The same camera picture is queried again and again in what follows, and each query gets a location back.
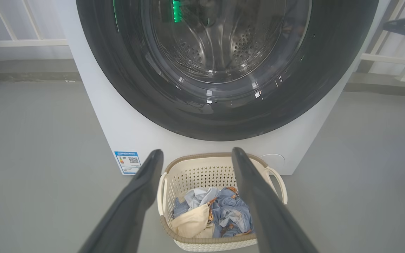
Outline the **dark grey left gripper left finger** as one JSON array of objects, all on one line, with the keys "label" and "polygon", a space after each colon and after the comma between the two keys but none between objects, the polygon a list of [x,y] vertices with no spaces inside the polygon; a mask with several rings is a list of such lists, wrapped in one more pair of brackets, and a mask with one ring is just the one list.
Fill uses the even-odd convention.
[{"label": "dark grey left gripper left finger", "polygon": [[156,200],[163,167],[162,150],[151,151],[91,232],[80,253],[136,253],[146,211]]}]

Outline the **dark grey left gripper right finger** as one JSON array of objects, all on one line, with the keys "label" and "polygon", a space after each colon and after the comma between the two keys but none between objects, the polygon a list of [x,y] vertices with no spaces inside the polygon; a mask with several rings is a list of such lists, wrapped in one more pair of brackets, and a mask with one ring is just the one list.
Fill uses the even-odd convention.
[{"label": "dark grey left gripper right finger", "polygon": [[261,253],[317,253],[288,208],[257,171],[246,152],[232,149],[239,195],[250,209]]}]

